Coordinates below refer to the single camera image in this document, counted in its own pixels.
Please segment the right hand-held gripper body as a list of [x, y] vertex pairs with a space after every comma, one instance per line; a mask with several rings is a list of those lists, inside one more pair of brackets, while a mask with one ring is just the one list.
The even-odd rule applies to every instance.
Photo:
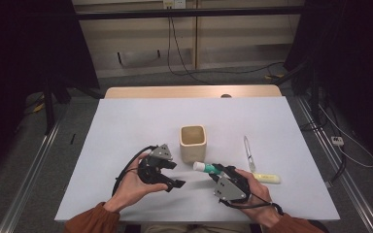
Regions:
[[245, 203], [251, 195], [250, 186], [245, 177], [235, 171], [234, 166], [224, 166], [226, 171], [220, 172], [220, 180], [216, 183], [214, 195], [223, 203]]

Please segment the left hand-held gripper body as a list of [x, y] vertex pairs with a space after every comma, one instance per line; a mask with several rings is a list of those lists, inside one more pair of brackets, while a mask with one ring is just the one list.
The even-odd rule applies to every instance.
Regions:
[[138, 166], [138, 176], [143, 183], [155, 184], [165, 183], [171, 179], [161, 173], [163, 161], [172, 161], [172, 154], [166, 144], [157, 146], [146, 157], [144, 157]]

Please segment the white and green glue stick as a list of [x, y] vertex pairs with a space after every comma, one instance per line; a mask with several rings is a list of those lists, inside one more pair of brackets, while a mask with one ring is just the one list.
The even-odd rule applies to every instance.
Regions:
[[192, 168], [194, 171], [204, 172], [207, 174], [213, 174], [213, 175], [220, 174], [219, 169], [217, 169], [214, 165], [208, 164], [208, 163], [195, 161], [192, 165]]

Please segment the beige square pen cup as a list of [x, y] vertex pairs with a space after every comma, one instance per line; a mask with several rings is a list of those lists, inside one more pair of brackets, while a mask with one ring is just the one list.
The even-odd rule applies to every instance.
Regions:
[[203, 125], [186, 125], [180, 129], [180, 150], [184, 163], [203, 162], [206, 156], [207, 136]]

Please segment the clear pen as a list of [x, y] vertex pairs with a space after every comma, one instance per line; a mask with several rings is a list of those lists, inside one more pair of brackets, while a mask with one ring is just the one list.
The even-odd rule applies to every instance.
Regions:
[[252, 155], [251, 148], [250, 148], [250, 143], [249, 143], [247, 136], [244, 136], [243, 141], [244, 141], [244, 147], [245, 147], [250, 171], [254, 173], [255, 172], [254, 159], [253, 159], [253, 155]]

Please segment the yellow highlighter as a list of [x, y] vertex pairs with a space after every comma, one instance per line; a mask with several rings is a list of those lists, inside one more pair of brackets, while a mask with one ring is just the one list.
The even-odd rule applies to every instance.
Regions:
[[253, 176], [261, 183], [279, 184], [281, 182], [277, 175], [253, 173]]

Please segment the person's left hand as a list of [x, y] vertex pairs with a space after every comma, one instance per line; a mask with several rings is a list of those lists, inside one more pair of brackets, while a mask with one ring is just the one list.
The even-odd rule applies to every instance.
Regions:
[[143, 183], [138, 176], [139, 163], [147, 156], [140, 154], [126, 169], [115, 194], [103, 205], [111, 213], [119, 213], [124, 208], [132, 206], [150, 193], [166, 190], [165, 183]]

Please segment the person's right hand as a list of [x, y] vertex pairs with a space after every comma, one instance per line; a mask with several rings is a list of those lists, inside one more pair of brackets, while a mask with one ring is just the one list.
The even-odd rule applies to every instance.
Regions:
[[243, 204], [242, 212], [262, 226], [273, 216], [280, 216], [271, 205], [272, 199], [268, 188], [256, 180], [252, 173], [241, 169], [236, 169], [236, 172], [247, 179], [252, 194], [249, 200]]

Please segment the white table mat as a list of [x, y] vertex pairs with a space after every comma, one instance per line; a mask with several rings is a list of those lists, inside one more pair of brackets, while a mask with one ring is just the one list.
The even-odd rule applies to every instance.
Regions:
[[71, 181], [55, 216], [66, 221], [112, 195], [116, 177], [147, 146], [166, 144], [177, 166], [166, 176], [186, 183], [149, 194], [124, 209], [125, 222], [245, 222], [247, 217], [220, 203], [215, 184], [181, 159], [179, 133], [203, 125], [208, 163], [249, 167], [247, 136], [255, 169], [275, 174], [268, 189], [291, 216], [336, 220], [339, 214], [284, 97], [145, 98], [100, 101]]

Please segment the black metal stand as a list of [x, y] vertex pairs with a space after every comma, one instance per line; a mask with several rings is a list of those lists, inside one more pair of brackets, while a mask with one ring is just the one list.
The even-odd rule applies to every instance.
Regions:
[[62, 76], [44, 75], [43, 94], [47, 120], [46, 135], [50, 134], [55, 125], [52, 97], [55, 97], [55, 99], [60, 104], [69, 104], [72, 99], [71, 95], [68, 92], [69, 87], [74, 87], [78, 91], [94, 99], [103, 99], [105, 97], [104, 94], [91, 90], [89, 87], [84, 87], [82, 84], [79, 84], [78, 82], [73, 81], [69, 78], [65, 78]]

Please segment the black horizontal bar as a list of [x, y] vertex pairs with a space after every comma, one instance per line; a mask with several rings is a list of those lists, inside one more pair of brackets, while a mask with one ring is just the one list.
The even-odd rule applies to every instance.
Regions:
[[96, 20], [96, 19], [167, 18], [167, 17], [274, 16], [274, 15], [299, 15], [304, 10], [305, 8], [302, 6], [261, 7], [261, 8], [144, 10], [144, 11], [119, 11], [119, 12], [84, 12], [84, 13], [76, 13], [75, 17], [79, 20]]

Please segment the black curtain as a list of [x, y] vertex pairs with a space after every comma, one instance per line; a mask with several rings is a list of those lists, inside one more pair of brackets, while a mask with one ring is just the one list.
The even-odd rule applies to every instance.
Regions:
[[0, 0], [0, 158], [23, 116], [26, 97], [52, 89], [97, 88], [72, 0]]
[[285, 67], [310, 62], [373, 154], [373, 0], [304, 0]]

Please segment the aluminium floor rail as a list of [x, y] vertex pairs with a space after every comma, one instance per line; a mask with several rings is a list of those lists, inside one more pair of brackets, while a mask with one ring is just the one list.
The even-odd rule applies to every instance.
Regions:
[[22, 181], [20, 188], [17, 191], [8, 211], [5, 213], [0, 223], [0, 233], [14, 233], [21, 214], [26, 206], [26, 203], [31, 195], [32, 189], [38, 179], [38, 176], [45, 164], [48, 154], [54, 139], [57, 136], [61, 122], [65, 113], [62, 112], [58, 119], [54, 122], [51, 130], [45, 135], [42, 144], [37, 151], [34, 160], [29, 167], [25, 178]]
[[[331, 166], [335, 171], [337, 171], [341, 167], [342, 159], [338, 154], [336, 147], [332, 145], [324, 130], [321, 127], [318, 127], [318, 125], [314, 122], [307, 101], [302, 97], [298, 97], [297, 102], [308, 122], [311, 123], [314, 127], [313, 132], [320, 142], [320, 145], [322, 146], [322, 149], [327, 156]], [[367, 232], [373, 233], [373, 210], [364, 195], [359, 190], [349, 172], [347, 170], [344, 170], [344, 172], [338, 177], [337, 181], [343, 185], [346, 193], [348, 194], [350, 200], [352, 201], [352, 204], [356, 209], [357, 214], [359, 215], [362, 223], [367, 229]]]

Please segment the white wall socket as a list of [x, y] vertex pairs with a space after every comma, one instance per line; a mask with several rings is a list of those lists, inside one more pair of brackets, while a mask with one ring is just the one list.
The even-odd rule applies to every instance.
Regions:
[[164, 9], [185, 9], [187, 7], [186, 0], [162, 0]]

